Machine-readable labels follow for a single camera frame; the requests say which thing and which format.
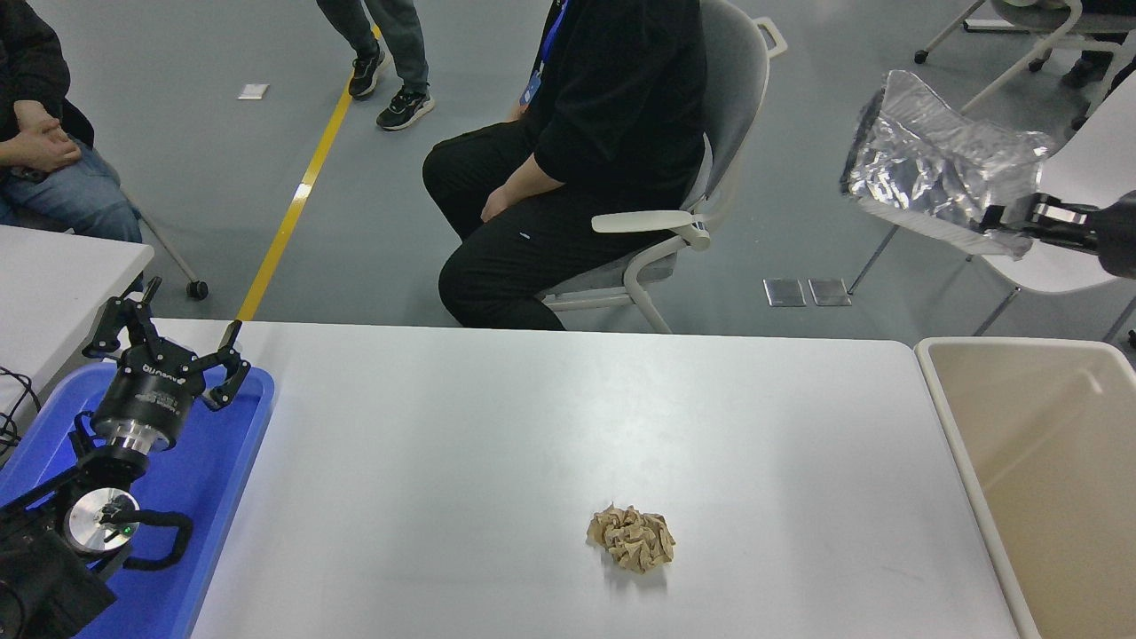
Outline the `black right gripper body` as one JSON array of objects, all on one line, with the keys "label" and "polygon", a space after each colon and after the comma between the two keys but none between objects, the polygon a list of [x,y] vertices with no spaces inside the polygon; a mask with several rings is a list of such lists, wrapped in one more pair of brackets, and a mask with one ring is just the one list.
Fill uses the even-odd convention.
[{"label": "black right gripper body", "polygon": [[1116,279],[1135,280],[1135,191],[1094,214],[1100,267]]}]

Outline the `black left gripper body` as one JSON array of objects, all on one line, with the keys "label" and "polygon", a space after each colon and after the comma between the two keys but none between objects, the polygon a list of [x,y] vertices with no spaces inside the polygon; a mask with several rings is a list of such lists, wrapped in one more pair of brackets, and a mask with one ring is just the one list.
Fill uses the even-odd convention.
[{"label": "black left gripper body", "polygon": [[127,348],[94,412],[97,435],[109,441],[127,426],[147,426],[162,442],[178,441],[187,413],[204,392],[203,373],[182,370],[194,357],[181,345],[162,345],[154,354],[147,345]]}]

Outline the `person's right hand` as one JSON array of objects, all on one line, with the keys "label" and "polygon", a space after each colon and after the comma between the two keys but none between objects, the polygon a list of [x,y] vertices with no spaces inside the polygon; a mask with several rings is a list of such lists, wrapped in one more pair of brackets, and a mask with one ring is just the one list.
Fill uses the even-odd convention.
[{"label": "person's right hand", "polygon": [[52,173],[80,161],[82,151],[62,130],[58,121],[43,121],[37,126],[20,130],[1,143],[1,165]]}]

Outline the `person's left hand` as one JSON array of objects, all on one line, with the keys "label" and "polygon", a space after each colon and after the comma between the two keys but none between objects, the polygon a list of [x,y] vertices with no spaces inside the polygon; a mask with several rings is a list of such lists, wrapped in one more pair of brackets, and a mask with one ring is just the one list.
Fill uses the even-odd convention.
[{"label": "person's left hand", "polygon": [[61,121],[45,110],[44,105],[37,100],[12,101],[12,114],[15,114],[20,133],[53,134],[62,130]]},{"label": "person's left hand", "polygon": [[496,218],[506,209],[512,207],[520,200],[526,198],[523,196],[515,186],[506,185],[496,186],[487,197],[486,202],[481,211],[481,221],[483,223],[488,223],[491,219]]}]

